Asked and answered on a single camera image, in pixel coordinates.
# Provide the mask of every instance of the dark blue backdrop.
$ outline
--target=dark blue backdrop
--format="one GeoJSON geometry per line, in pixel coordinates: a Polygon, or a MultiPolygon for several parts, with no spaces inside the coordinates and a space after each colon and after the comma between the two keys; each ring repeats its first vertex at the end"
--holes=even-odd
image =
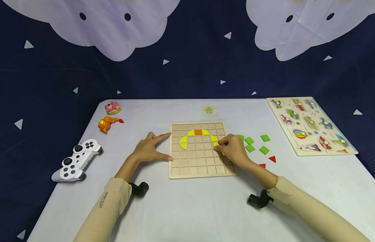
{"type": "Polygon", "coordinates": [[[313,96],[375,177],[375,14],[286,62],[259,50],[255,32],[245,0],[182,0],[157,43],[114,62],[0,1],[0,241],[30,233],[50,176],[105,99],[313,96]]]}

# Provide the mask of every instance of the finger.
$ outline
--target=finger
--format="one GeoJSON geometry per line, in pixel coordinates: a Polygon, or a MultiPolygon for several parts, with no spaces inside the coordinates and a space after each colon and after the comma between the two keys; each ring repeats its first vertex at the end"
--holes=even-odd
{"type": "Polygon", "coordinates": [[[150,132],[150,133],[147,135],[146,139],[152,139],[152,138],[155,138],[155,134],[154,134],[153,132],[150,132]]]}
{"type": "Polygon", "coordinates": [[[167,161],[173,161],[173,158],[167,154],[162,154],[160,152],[155,151],[155,158],[160,160],[167,160],[167,161]]]}
{"type": "Polygon", "coordinates": [[[214,148],[213,148],[213,150],[216,150],[216,151],[223,151],[224,150],[224,148],[225,148],[226,146],[221,146],[221,145],[216,145],[214,148]]]}
{"type": "Polygon", "coordinates": [[[229,137],[224,137],[218,141],[219,144],[223,145],[229,142],[229,137]]]}
{"type": "Polygon", "coordinates": [[[167,138],[171,135],[171,133],[164,133],[161,135],[158,135],[157,137],[154,138],[154,141],[158,143],[159,141],[163,140],[164,138],[167,138]]]}

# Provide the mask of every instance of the yellow quarter circle piece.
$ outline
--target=yellow quarter circle piece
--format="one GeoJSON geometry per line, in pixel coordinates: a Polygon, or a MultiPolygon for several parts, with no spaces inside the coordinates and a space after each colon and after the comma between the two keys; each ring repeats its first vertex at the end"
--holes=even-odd
{"type": "Polygon", "coordinates": [[[188,146],[187,143],[180,143],[180,145],[181,145],[181,148],[183,148],[184,150],[187,150],[187,146],[188,146]]]}
{"type": "Polygon", "coordinates": [[[212,141],[218,141],[218,138],[213,136],[213,135],[211,135],[210,138],[211,138],[212,141]]]}

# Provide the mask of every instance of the white game controller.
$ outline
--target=white game controller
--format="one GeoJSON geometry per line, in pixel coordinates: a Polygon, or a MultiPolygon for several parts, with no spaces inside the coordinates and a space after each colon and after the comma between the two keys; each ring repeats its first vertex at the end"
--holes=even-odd
{"type": "Polygon", "coordinates": [[[62,161],[62,168],[52,175],[54,182],[72,182],[86,177],[83,169],[88,165],[91,158],[103,151],[103,148],[94,139],[88,139],[81,145],[73,148],[71,157],[62,161]]]}

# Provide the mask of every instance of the table surface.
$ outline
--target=table surface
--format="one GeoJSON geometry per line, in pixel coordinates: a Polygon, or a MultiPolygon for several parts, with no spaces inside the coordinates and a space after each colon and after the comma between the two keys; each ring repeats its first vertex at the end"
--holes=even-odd
{"type": "MultiPolygon", "coordinates": [[[[72,241],[104,185],[148,132],[167,133],[171,122],[208,120],[224,121],[228,133],[252,137],[257,149],[248,154],[251,160],[266,163],[269,171],[285,176],[375,242],[374,178],[355,155],[297,156],[265,99],[118,100],[122,111],[113,117],[125,123],[114,123],[106,135],[97,126],[110,101],[98,105],[80,140],[95,138],[104,153],[90,163],[85,180],[57,184],[29,242],[72,241]],[[201,105],[215,105],[218,117],[202,117],[201,105]],[[263,144],[263,134],[271,141],[263,144]],[[258,151],[262,145],[270,150],[266,156],[258,151]],[[268,159],[273,155],[277,163],[268,159]]],[[[157,150],[168,153],[169,140],[157,150]]],[[[110,242],[321,241],[272,204],[260,210],[249,206],[248,196],[262,187],[240,168],[238,176],[227,177],[169,180],[168,174],[164,161],[140,166],[132,181],[145,181],[150,189],[144,198],[131,198],[110,242]]]]}

